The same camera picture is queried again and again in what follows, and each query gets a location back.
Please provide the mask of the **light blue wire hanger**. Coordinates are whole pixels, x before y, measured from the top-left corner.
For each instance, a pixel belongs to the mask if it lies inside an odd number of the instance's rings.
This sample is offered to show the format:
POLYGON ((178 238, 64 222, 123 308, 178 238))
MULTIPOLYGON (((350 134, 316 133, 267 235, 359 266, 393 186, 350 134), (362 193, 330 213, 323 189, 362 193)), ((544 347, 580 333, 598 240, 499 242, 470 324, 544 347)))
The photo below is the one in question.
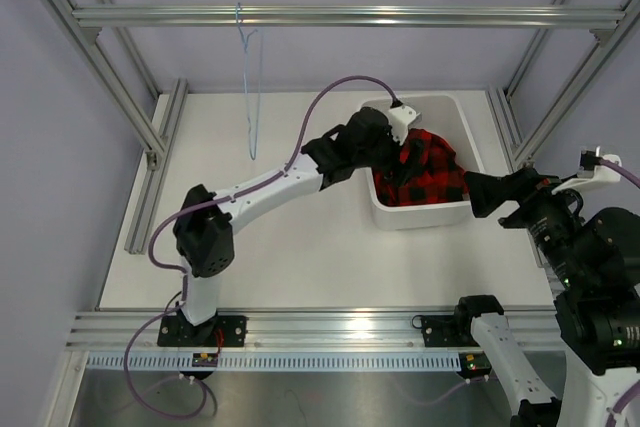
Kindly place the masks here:
POLYGON ((241 2, 235 6, 234 19, 242 46, 242 93, 246 109, 248 154, 255 161, 258 157, 262 108, 264 30, 260 27, 248 27, 241 2))

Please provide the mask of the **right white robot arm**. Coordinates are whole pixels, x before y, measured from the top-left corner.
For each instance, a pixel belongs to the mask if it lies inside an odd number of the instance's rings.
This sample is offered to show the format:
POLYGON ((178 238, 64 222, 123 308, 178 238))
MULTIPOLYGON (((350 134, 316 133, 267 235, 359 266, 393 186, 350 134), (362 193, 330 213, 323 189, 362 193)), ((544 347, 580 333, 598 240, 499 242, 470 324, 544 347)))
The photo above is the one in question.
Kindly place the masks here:
POLYGON ((463 297, 454 335, 476 343, 506 395, 513 426, 625 426, 639 398, 639 217, 619 208, 580 216, 583 198, 531 167, 504 177, 464 175, 472 212, 486 218, 506 202, 504 229, 524 229, 562 285, 554 300, 566 377, 557 396, 515 341, 493 295, 463 297))

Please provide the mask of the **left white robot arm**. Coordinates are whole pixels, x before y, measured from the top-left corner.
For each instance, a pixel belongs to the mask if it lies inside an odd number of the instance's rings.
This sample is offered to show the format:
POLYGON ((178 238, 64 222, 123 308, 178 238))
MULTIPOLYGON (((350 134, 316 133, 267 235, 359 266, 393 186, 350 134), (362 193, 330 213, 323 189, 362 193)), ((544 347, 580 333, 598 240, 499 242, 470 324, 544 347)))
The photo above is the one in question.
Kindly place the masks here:
POLYGON ((386 112, 365 106, 341 124, 302 146, 283 167, 219 193, 191 188, 173 234, 187 265, 180 334, 195 346, 215 332, 218 275, 235 258, 234 237, 264 214, 302 196, 373 169, 404 184, 417 174, 422 149, 409 138, 419 113, 408 105, 386 112))

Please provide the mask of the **red black plaid shirt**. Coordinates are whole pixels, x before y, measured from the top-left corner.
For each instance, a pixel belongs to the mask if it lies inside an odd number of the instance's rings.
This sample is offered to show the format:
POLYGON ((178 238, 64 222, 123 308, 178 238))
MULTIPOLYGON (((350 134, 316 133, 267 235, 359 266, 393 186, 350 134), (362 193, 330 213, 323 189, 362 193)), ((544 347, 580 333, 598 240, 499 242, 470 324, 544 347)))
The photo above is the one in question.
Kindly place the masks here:
POLYGON ((456 151, 439 135, 424 129, 411 129, 408 139, 425 143, 424 172, 406 185, 392 185, 381 171, 373 170, 377 200, 387 207, 409 207, 460 202, 468 196, 465 170, 457 163, 456 151))

